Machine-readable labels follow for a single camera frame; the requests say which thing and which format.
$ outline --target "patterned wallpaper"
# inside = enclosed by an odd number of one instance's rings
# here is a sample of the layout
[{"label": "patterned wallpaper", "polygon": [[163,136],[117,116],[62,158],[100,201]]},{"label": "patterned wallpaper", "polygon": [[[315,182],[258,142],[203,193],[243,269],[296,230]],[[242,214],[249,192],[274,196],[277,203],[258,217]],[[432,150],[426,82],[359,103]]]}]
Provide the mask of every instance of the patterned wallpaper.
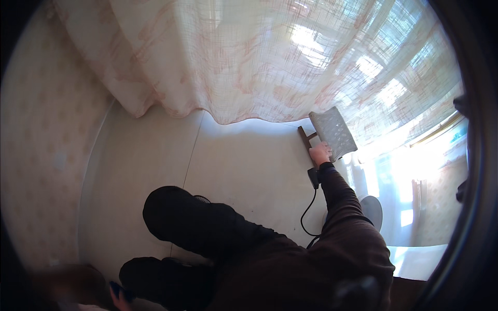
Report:
[{"label": "patterned wallpaper", "polygon": [[78,262],[83,178],[113,101],[46,4],[1,86],[1,212],[28,269]]},{"label": "patterned wallpaper", "polygon": [[466,158],[460,157],[427,180],[426,218],[420,228],[417,246],[448,244],[462,210],[455,194],[467,175]]}]

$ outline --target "shoe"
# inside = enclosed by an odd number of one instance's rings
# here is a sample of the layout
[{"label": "shoe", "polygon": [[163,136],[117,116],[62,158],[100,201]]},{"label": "shoe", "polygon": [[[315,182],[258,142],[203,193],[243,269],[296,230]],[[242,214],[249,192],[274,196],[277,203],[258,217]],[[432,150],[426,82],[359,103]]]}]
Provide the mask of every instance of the shoe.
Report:
[{"label": "shoe", "polygon": [[207,203],[207,204],[211,203],[211,201],[209,201],[206,197],[203,197],[203,196],[194,196],[194,198],[198,199],[199,201],[201,201],[203,203]]}]

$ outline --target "wooden stand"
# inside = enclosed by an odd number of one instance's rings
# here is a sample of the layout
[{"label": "wooden stand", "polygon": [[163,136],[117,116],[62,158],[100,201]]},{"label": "wooden stand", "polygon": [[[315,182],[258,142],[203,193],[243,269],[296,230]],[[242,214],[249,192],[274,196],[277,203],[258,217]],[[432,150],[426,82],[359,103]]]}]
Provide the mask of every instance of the wooden stand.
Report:
[{"label": "wooden stand", "polygon": [[[310,139],[317,136],[317,133],[314,132],[313,134],[306,136],[306,133],[304,132],[304,129],[302,126],[298,127],[297,131],[299,132],[299,135],[301,136],[301,139],[303,140],[303,143],[304,143],[304,146],[306,147],[306,150],[309,150],[311,148]],[[313,161],[313,159],[311,159],[311,162],[313,162],[313,165],[315,166],[315,168],[318,169],[318,165],[316,165],[316,163],[315,163],[315,161]]]}]

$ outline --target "person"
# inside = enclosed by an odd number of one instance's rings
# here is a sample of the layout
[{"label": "person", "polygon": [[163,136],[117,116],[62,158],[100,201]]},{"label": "person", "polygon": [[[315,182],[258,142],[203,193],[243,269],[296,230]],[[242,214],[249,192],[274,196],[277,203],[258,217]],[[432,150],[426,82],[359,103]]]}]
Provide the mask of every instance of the person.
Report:
[{"label": "person", "polygon": [[[328,209],[320,239],[309,249],[245,220],[226,204],[162,187],[143,208],[149,231],[214,266],[134,258],[121,268],[123,287],[168,310],[388,309],[394,266],[384,239],[330,163],[327,144],[309,153],[319,165]],[[129,309],[122,296],[112,296],[118,308]]]}]

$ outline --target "power cord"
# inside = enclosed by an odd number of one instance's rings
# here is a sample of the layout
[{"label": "power cord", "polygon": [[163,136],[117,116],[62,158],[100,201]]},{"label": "power cord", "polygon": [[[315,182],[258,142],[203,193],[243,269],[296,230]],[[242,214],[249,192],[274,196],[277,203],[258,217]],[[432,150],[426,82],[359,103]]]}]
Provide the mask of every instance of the power cord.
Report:
[{"label": "power cord", "polygon": [[315,198],[316,198],[316,189],[315,189],[315,194],[313,195],[313,200],[311,200],[311,203],[310,205],[308,205],[308,208],[304,211],[303,213],[303,216],[301,216],[301,227],[303,227],[303,230],[304,232],[308,233],[309,235],[311,236],[320,236],[319,234],[311,234],[308,232],[308,230],[306,230],[306,228],[304,227],[303,225],[303,218],[304,218],[304,215],[306,214],[306,212],[310,209],[311,205],[313,204],[313,202],[315,202]]},{"label": "power cord", "polygon": [[308,170],[308,177],[310,178],[311,184],[313,185],[313,189],[315,189],[315,194],[313,195],[313,200],[311,200],[310,205],[308,205],[308,208],[304,211],[303,216],[301,216],[301,227],[303,228],[304,232],[308,233],[311,236],[314,236],[314,238],[311,240],[311,242],[306,246],[306,249],[309,249],[311,246],[313,246],[313,243],[320,238],[319,234],[311,234],[306,230],[306,228],[303,225],[303,218],[306,212],[310,209],[311,205],[313,202],[315,202],[316,198],[316,190],[318,189],[318,184],[320,181],[318,180],[318,172],[315,168],[311,168]]}]

